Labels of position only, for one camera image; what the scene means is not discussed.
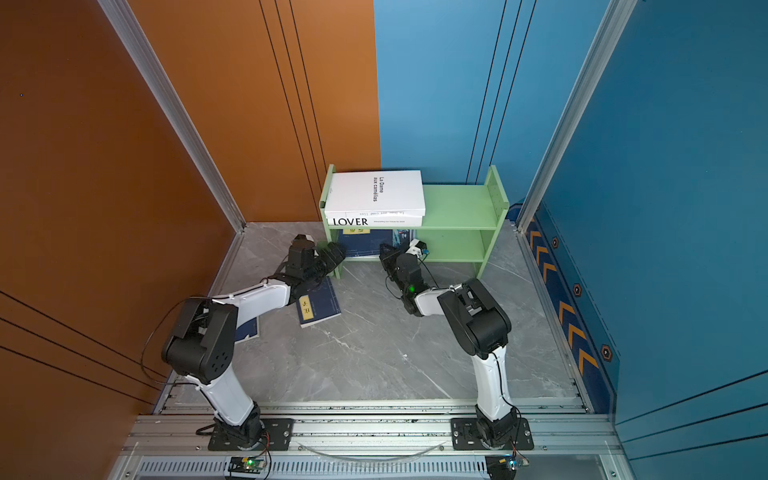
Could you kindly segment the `navy blue book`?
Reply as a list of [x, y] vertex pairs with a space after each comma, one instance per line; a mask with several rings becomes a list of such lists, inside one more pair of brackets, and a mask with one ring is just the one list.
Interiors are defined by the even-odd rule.
[[330, 277], [297, 301], [299, 325], [308, 328], [341, 315], [341, 308]]

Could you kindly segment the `navy book with yellow label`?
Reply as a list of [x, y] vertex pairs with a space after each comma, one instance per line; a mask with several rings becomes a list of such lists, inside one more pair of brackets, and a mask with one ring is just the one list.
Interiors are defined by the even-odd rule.
[[345, 247], [348, 258], [378, 257], [381, 244], [391, 246], [400, 244], [396, 232], [391, 229], [373, 229], [367, 233], [341, 230], [337, 242]]

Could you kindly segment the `LOVER black white book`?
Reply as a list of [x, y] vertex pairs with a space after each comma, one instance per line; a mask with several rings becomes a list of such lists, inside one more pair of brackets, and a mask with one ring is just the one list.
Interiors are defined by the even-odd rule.
[[326, 223], [340, 228], [410, 228], [420, 227], [419, 215], [384, 215], [372, 212], [325, 212]]

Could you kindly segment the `white book with brown pattern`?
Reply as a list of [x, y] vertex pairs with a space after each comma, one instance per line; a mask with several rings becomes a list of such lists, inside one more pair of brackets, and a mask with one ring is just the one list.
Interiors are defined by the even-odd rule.
[[418, 170], [334, 173], [325, 212], [354, 215], [424, 216], [421, 172]]

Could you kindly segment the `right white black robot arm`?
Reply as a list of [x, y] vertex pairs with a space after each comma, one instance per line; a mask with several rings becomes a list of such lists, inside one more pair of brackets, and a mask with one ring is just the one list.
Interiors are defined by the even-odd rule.
[[399, 289], [406, 311], [417, 317], [445, 317], [462, 350], [472, 358], [477, 383], [476, 428], [490, 449], [516, 448], [525, 432], [520, 410], [508, 398], [506, 349], [512, 323], [477, 278], [446, 288], [430, 287], [422, 275], [426, 244], [408, 248], [382, 244], [379, 260]]

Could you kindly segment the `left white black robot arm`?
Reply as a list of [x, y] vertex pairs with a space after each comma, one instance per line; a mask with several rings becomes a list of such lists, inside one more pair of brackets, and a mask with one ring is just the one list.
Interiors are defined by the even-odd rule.
[[237, 329], [296, 303], [319, 287], [345, 258], [346, 248], [341, 244], [319, 247], [299, 234], [275, 272], [255, 286], [215, 297], [190, 297], [181, 304], [161, 358], [212, 406], [214, 423], [205, 433], [239, 450], [251, 450], [262, 442], [260, 407], [245, 392], [232, 367]]

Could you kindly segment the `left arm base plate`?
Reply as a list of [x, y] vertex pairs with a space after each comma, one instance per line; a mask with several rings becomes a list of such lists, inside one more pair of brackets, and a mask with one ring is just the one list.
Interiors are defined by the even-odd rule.
[[235, 427], [214, 420], [207, 449], [209, 451], [287, 451], [293, 435], [292, 418], [251, 419]]

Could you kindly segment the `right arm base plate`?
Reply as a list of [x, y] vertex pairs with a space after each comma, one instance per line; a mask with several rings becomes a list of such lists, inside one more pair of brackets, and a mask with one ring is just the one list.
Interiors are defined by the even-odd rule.
[[528, 420], [511, 416], [495, 422], [477, 418], [452, 418], [451, 440], [455, 450], [517, 450], [535, 448]]

